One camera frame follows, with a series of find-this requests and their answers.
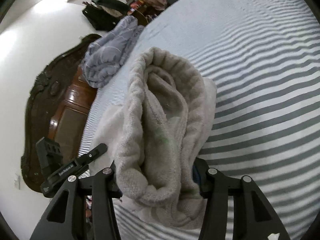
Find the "light grey fleece pants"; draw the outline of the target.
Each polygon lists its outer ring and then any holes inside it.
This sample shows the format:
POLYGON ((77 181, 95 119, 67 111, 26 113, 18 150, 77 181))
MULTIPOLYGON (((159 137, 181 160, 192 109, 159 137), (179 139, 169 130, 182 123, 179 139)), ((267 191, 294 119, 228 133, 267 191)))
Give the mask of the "light grey fleece pants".
POLYGON ((92 146, 107 152, 92 175, 115 165, 123 206, 147 223, 197 229, 206 201, 193 164, 212 130, 217 88, 186 59, 153 47, 129 73, 122 105, 107 107, 92 146))

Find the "folded blue-grey quilt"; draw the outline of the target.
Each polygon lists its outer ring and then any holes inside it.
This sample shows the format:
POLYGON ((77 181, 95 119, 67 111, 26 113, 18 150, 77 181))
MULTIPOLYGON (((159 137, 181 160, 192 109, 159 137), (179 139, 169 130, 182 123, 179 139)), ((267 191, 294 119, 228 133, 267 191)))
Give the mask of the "folded blue-grey quilt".
POLYGON ((93 88, 103 88, 116 75, 134 49, 144 27, 125 16, 103 37, 92 42, 81 62, 84 79, 93 88))

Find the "dark hanging clothes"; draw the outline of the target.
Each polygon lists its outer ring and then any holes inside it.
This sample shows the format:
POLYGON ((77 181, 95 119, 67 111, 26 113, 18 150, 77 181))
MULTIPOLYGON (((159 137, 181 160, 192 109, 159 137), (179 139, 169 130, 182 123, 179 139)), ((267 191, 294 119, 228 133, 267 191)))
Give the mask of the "dark hanging clothes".
POLYGON ((83 1, 82 14, 97 31, 111 31, 127 15, 130 6, 119 0, 83 1))

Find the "dark carved wooden headboard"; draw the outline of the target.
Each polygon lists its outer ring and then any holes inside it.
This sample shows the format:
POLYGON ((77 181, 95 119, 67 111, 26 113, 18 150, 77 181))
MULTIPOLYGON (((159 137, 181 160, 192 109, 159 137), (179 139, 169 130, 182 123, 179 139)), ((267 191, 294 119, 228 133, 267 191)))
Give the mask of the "dark carved wooden headboard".
POLYGON ((88 46, 100 38, 89 34, 62 53, 36 77, 25 109, 25 143, 21 157, 22 178, 29 189, 40 192, 44 182, 36 143, 57 141, 62 163, 75 159, 97 89, 85 81, 80 63, 88 46))

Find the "grey white striped bed sheet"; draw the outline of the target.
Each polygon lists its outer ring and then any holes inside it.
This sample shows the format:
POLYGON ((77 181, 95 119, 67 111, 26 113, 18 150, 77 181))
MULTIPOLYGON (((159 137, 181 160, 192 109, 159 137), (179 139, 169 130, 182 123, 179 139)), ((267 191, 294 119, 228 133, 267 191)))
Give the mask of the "grey white striped bed sheet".
POLYGON ((188 59, 217 86, 200 151, 225 175, 258 184, 291 239, 319 213, 319 23, 304 0, 179 0, 149 23, 98 90, 82 136, 89 151, 109 105, 122 103, 135 57, 151 47, 188 59))

